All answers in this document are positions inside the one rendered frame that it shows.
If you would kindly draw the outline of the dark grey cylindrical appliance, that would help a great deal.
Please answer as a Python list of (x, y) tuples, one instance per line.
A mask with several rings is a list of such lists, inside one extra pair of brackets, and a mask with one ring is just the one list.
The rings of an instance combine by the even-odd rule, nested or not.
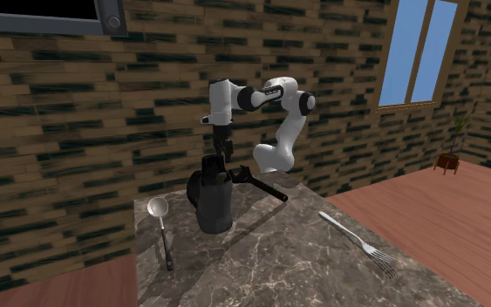
[(188, 179), (187, 198), (195, 208), (202, 232), (220, 234), (233, 224), (231, 195), (233, 182), (228, 174), (224, 156), (206, 155), (201, 160), (201, 170), (194, 171)]

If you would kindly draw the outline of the window with wooden frame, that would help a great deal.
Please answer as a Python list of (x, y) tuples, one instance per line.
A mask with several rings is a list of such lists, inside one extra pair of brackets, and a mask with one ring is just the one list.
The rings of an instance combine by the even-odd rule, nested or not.
[(470, 0), (392, 0), (374, 90), (379, 113), (435, 108)]

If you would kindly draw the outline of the silver fork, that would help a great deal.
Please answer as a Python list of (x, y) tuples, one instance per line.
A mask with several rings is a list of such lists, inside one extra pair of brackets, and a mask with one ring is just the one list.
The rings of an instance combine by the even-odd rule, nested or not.
[(319, 211), (318, 214), (321, 218), (326, 220), (332, 226), (336, 227), (340, 232), (348, 237), (355, 245), (360, 247), (362, 251), (371, 260), (373, 260), (389, 278), (394, 278), (398, 275), (398, 273), (392, 267), (392, 264), (396, 262), (395, 258), (387, 255), (379, 249), (376, 249), (375, 247), (364, 241), (361, 237), (346, 228), (343, 224), (339, 223), (331, 216), (327, 215), (325, 212)]

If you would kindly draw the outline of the potted plant in brown pot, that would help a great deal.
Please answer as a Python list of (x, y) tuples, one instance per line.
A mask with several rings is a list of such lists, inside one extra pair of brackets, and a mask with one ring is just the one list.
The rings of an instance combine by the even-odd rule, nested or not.
[(471, 116), (472, 114), (463, 114), (462, 116), (453, 118), (454, 137), (453, 137), (452, 145), (448, 153), (441, 153), (438, 156), (438, 158), (436, 159), (433, 165), (433, 170), (436, 170), (437, 168), (442, 168), (443, 174), (446, 174), (448, 170), (453, 170), (454, 174), (457, 173), (460, 165), (460, 157), (453, 153), (453, 149), (457, 137), (459, 136), (464, 126), (469, 122)]

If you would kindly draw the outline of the black long-handled kitchen tool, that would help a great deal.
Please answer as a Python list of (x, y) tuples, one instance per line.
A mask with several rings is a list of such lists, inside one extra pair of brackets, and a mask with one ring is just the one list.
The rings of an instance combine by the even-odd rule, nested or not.
[(235, 174), (232, 170), (228, 171), (232, 181), (234, 183), (249, 183), (257, 188), (260, 188), (262, 191), (274, 196), (279, 201), (287, 201), (288, 196), (272, 186), (258, 180), (256, 177), (252, 175), (250, 172), (250, 168), (244, 165), (241, 165), (241, 171), (238, 174)]

